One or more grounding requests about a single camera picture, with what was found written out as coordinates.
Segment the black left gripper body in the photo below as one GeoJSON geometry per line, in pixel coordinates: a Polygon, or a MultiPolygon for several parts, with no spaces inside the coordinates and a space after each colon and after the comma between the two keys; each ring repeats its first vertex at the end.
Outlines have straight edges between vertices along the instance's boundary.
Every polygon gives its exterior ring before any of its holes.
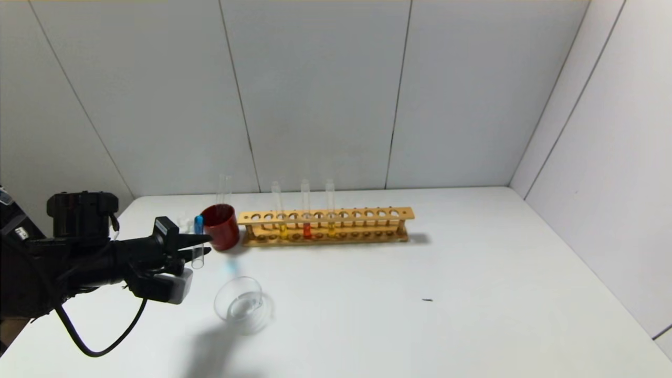
{"type": "Polygon", "coordinates": [[[114,272],[173,272],[180,269],[179,229],[167,217],[154,220],[149,236],[112,243],[114,272]]]}

